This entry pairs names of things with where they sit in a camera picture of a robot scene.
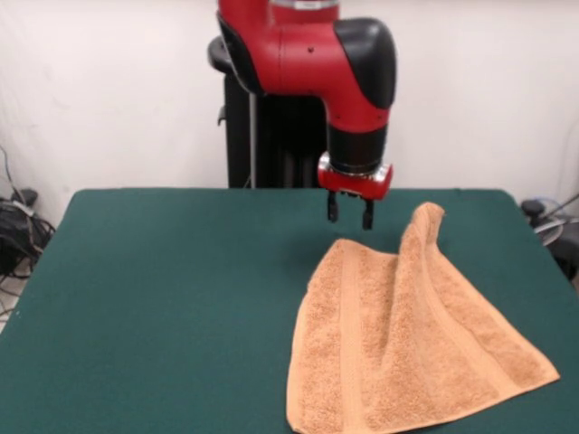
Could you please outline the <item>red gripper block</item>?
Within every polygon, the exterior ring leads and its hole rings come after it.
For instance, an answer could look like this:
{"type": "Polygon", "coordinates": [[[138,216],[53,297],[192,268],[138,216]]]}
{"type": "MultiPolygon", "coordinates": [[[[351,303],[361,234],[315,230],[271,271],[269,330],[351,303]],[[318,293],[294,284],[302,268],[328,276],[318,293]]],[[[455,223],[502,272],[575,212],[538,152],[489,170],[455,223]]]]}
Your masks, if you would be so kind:
{"type": "Polygon", "coordinates": [[[328,190],[327,218],[335,223],[338,220],[336,193],[351,193],[364,199],[363,230],[373,229],[375,203],[384,199],[390,189],[393,178],[393,166],[382,163],[370,175],[352,175],[338,172],[330,164],[328,152],[318,160],[318,183],[328,190]]]}

